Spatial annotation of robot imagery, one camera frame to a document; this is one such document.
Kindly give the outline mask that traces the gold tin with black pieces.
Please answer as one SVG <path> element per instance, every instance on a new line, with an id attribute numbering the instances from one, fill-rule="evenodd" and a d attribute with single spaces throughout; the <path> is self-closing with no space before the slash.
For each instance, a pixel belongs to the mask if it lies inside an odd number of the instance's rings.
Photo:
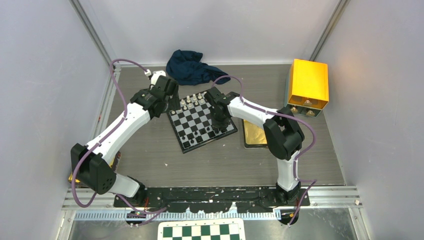
<path id="1" fill-rule="evenodd" d="M 265 132 L 255 124 L 243 120 L 243 144 L 246 149 L 263 149 L 267 148 L 267 140 Z"/>

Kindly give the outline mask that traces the orange drawer box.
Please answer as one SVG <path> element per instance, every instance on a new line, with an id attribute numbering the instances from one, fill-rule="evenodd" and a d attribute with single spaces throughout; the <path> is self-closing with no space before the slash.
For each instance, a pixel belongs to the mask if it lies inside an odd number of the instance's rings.
<path id="1" fill-rule="evenodd" d="M 329 100 L 328 65 L 295 58 L 285 81 L 284 106 L 293 114 L 315 118 Z"/>

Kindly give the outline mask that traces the black white chess board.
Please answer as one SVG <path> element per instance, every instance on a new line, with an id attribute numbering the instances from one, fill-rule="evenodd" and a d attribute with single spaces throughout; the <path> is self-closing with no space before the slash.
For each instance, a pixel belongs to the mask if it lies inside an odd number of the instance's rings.
<path id="1" fill-rule="evenodd" d="M 203 91 L 188 95 L 180 100 L 179 110 L 167 112 L 171 127 L 184 154 L 238 131 L 232 120 L 226 129 L 212 128 L 209 109 L 211 105 L 206 101 L 205 93 Z"/>

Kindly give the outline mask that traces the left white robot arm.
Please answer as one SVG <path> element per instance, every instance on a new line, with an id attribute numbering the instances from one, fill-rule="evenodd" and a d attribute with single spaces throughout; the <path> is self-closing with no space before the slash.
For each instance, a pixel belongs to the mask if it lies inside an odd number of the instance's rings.
<path id="1" fill-rule="evenodd" d="M 134 178 L 116 173 L 110 164 L 138 129 L 163 113 L 181 108 L 179 85 L 174 79 L 158 71 L 150 80 L 149 87 L 135 93 L 123 113 L 104 132 L 85 145 L 75 144 L 70 151 L 73 181 L 80 181 L 99 195 L 125 196 L 135 207 L 146 200 L 144 186 Z"/>

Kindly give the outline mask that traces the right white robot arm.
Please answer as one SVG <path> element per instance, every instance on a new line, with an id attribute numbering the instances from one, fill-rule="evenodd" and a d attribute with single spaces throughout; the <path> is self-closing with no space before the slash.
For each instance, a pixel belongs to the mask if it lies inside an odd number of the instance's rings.
<path id="1" fill-rule="evenodd" d="M 264 107 L 235 92 L 223 94 L 216 87 L 208 89 L 204 98 L 210 104 L 213 130 L 223 131 L 235 117 L 264 131 L 267 147 L 277 159 L 277 198 L 281 204 L 291 205 L 300 190 L 300 181 L 295 176 L 295 157 L 300 153 L 305 136 L 289 108 Z"/>

